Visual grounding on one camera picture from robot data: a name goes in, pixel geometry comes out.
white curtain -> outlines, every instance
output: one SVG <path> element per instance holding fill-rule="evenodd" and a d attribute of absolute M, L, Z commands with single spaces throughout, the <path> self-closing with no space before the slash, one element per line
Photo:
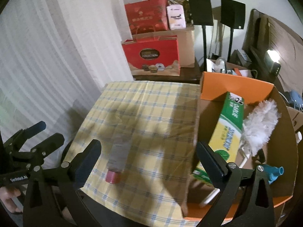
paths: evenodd
<path fill-rule="evenodd" d="M 67 144 L 106 83 L 133 80 L 121 47 L 130 38 L 123 0 L 10 0 L 0 15 L 3 140 L 43 120 L 22 150 L 55 132 Z"/>

yellow plaid tablecloth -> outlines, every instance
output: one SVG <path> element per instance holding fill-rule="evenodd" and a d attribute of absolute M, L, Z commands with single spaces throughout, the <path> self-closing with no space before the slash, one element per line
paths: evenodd
<path fill-rule="evenodd" d="M 196 226 L 180 204 L 196 143 L 200 86 L 170 82 L 113 82 L 97 100 L 72 143 L 66 161 L 98 139 L 102 153 L 82 188 L 116 213 L 148 226 Z M 115 135 L 131 135 L 119 184 L 105 181 Z"/>

lit lamp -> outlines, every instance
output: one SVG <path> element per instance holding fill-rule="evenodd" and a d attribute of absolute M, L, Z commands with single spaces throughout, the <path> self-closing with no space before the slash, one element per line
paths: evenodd
<path fill-rule="evenodd" d="M 264 56 L 264 62 L 269 72 L 275 76 L 278 76 L 281 64 L 279 63 L 280 55 L 275 50 L 267 50 Z"/>

pink bottle cap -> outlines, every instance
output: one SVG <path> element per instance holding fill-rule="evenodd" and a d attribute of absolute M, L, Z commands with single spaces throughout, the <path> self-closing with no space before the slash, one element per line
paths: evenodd
<path fill-rule="evenodd" d="M 105 179 L 106 182 L 116 184 L 119 183 L 120 180 L 121 180 L 121 173 L 116 173 L 108 170 Z"/>

